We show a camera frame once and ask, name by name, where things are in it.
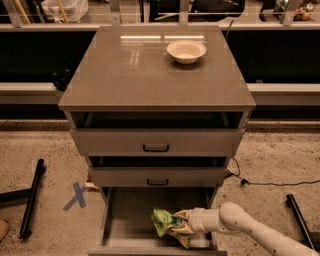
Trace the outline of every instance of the drawer pull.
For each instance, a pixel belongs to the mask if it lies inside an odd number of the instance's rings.
[[[170,148],[169,145],[166,145],[163,148],[148,147],[145,144],[143,144],[143,146],[142,146],[142,149],[144,152],[152,152],[152,153],[154,153],[154,152],[158,152],[158,153],[168,152],[169,148]]]
[[[166,179],[166,180],[149,180],[149,179],[147,179],[147,184],[149,186],[167,186],[169,184],[169,179]]]

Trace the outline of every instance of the cord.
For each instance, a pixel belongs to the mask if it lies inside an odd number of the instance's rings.
[[[233,22],[234,22],[234,20],[231,20],[231,22],[230,22],[230,24],[229,24],[229,27],[228,27],[228,29],[227,29],[226,41],[228,41],[229,31],[230,31],[230,29],[231,29],[231,26],[232,26]]]
[[[302,184],[315,184],[315,183],[320,182],[320,180],[301,181],[301,182],[298,182],[298,183],[273,183],[273,182],[259,183],[259,182],[250,182],[247,179],[244,179],[244,178],[242,178],[240,176],[241,169],[240,169],[240,165],[239,165],[237,159],[235,159],[234,157],[231,157],[231,159],[235,161],[235,163],[237,165],[237,168],[238,168],[238,173],[235,174],[228,168],[229,174],[227,174],[226,178],[231,177],[231,176],[235,176],[235,177],[237,177],[238,179],[241,180],[240,184],[242,186],[248,184],[248,185],[255,185],[255,186],[278,186],[278,187],[283,187],[283,186],[299,186],[299,185],[302,185]]]

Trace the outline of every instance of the cabinet top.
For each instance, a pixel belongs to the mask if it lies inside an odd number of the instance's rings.
[[[202,42],[206,54],[194,64],[177,63],[166,47],[180,39]],[[59,107],[67,111],[251,110],[255,102],[219,28],[113,26],[96,33]]]

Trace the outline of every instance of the tape mark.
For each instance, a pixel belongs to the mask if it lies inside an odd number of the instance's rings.
[[[81,208],[84,208],[87,206],[86,201],[84,200],[83,193],[86,191],[87,187],[85,185],[80,188],[79,183],[76,182],[73,184],[73,189],[76,192],[74,197],[71,198],[71,200],[66,204],[66,206],[63,208],[63,210],[68,211],[77,201]]]

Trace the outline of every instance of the white bowl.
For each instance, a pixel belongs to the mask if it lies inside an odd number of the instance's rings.
[[[181,64],[192,64],[206,53],[206,47],[192,40],[178,40],[167,46],[167,52]]]

